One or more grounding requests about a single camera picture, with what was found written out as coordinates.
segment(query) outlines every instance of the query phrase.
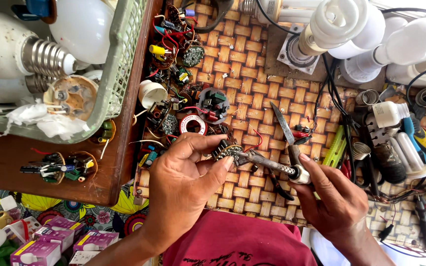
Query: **fingernail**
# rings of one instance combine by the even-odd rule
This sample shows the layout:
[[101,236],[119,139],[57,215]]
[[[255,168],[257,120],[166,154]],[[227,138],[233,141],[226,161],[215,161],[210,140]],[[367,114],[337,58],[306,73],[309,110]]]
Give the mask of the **fingernail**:
[[226,169],[226,171],[230,170],[231,166],[233,165],[233,161],[234,161],[233,156],[226,156],[225,157],[223,166]]
[[302,160],[305,160],[305,161],[310,160],[310,158],[307,155],[305,155],[304,153],[300,153],[299,156],[300,156],[300,158],[302,158]]

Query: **small plastic bottle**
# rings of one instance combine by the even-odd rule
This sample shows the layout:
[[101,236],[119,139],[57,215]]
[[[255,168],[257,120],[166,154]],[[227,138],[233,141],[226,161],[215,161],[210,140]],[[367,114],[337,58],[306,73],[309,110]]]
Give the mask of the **small plastic bottle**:
[[396,125],[400,119],[410,116],[407,104],[395,104],[390,101],[373,105],[373,112],[379,128]]

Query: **knife handle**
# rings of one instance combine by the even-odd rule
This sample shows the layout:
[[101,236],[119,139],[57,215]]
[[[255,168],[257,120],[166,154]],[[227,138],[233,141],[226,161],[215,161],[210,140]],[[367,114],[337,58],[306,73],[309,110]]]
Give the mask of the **knife handle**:
[[287,147],[287,151],[289,152],[290,165],[300,165],[303,166],[299,161],[299,145],[289,145]]

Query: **plastic container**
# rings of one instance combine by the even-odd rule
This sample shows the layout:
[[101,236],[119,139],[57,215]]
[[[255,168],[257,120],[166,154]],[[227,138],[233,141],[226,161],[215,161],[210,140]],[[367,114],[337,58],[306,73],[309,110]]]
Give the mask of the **plastic container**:
[[410,116],[407,104],[395,104],[393,102],[383,102],[373,105],[374,116],[379,128],[393,126],[400,122],[400,119]]
[[[77,143],[92,136],[104,120],[117,117],[121,112],[127,80],[131,75],[146,4],[147,0],[119,0],[116,6],[109,31],[110,46],[98,87],[97,101],[87,120],[89,131],[77,133],[68,141],[62,140],[59,136],[49,138],[36,125],[13,124],[9,133],[51,143]],[[8,118],[0,116],[0,132],[6,130],[7,124]]]

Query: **hand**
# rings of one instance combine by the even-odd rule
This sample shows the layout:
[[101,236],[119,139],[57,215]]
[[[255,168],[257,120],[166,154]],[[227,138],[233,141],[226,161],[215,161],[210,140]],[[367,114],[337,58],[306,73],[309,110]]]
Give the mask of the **hand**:
[[143,228],[156,250],[163,252],[197,221],[205,203],[226,180],[233,157],[199,161],[226,135],[184,133],[150,170],[149,215]]
[[315,198],[310,186],[289,182],[297,191],[305,219],[352,265],[394,265],[366,226],[366,193],[336,168],[318,165],[303,153],[299,160],[321,199]]

